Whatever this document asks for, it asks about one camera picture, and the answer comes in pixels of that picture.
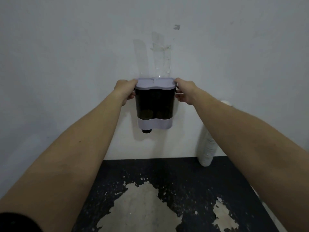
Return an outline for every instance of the black sleeve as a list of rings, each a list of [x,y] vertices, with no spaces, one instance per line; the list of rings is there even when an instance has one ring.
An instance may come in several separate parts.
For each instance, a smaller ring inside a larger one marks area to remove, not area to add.
[[[17,213],[0,213],[1,232],[33,231],[42,232],[40,227],[30,218]]]

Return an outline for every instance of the wall-mounted dispenser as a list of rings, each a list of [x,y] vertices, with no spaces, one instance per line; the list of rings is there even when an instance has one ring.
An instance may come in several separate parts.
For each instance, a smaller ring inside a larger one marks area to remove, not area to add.
[[[173,78],[141,78],[135,86],[137,124],[143,133],[169,129],[176,91]]]

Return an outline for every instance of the lavender plastic lid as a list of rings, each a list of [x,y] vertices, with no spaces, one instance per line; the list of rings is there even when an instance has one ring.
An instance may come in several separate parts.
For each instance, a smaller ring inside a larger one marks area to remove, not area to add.
[[[164,89],[170,90],[176,88],[173,78],[140,78],[135,88],[139,90]]]

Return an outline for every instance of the white wall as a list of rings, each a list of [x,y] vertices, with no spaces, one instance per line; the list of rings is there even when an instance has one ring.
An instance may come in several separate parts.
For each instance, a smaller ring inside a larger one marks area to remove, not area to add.
[[[172,45],[172,77],[309,148],[309,0],[0,0],[3,194],[69,125],[138,77],[133,40]],[[180,30],[174,25],[180,24]],[[202,128],[176,103],[168,131],[143,134],[123,107],[106,159],[195,156]]]

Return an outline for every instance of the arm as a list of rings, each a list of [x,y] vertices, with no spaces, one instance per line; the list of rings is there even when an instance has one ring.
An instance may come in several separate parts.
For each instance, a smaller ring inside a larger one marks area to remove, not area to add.
[[[309,154],[269,124],[175,80],[214,140],[289,231],[309,230]]]
[[[0,200],[0,212],[26,215],[44,232],[71,231],[136,83],[118,81],[95,109],[64,131]]]

